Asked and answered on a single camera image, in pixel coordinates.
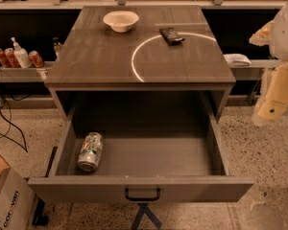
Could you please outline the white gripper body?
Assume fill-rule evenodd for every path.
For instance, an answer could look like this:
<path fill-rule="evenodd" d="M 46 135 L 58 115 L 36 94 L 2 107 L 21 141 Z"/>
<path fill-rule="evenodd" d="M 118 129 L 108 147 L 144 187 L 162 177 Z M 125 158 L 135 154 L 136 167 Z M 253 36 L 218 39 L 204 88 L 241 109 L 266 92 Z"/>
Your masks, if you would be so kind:
<path fill-rule="evenodd" d="M 273 57 L 288 61 L 288 1 L 274 18 L 269 48 Z"/>

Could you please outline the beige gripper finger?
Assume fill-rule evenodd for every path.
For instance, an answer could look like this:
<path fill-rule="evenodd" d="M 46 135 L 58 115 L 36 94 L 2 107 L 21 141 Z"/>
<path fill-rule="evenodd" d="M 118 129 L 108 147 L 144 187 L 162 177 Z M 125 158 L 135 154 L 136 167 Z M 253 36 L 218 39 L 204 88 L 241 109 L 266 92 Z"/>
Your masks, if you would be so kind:
<path fill-rule="evenodd" d="M 260 28 L 251 36 L 249 43 L 256 46 L 268 45 L 270 43 L 270 32 L 273 24 L 273 20 L 266 23 L 262 28 Z"/>
<path fill-rule="evenodd" d="M 265 70 L 261 78 L 260 97 L 255 104 L 252 122 L 262 127 L 276 121 L 288 108 L 288 62 Z"/>

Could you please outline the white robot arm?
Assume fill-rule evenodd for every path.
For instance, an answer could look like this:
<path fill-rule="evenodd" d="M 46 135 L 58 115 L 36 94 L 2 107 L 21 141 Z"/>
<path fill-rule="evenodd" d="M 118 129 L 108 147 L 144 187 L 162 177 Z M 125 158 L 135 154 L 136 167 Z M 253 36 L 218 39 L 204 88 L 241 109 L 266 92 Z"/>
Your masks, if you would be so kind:
<path fill-rule="evenodd" d="M 270 55 L 281 61 L 262 75 L 261 96 L 252 115 L 252 122 L 261 127 L 276 121 L 288 107 L 288 1 L 272 21 L 251 36 L 249 43 L 268 45 Z"/>

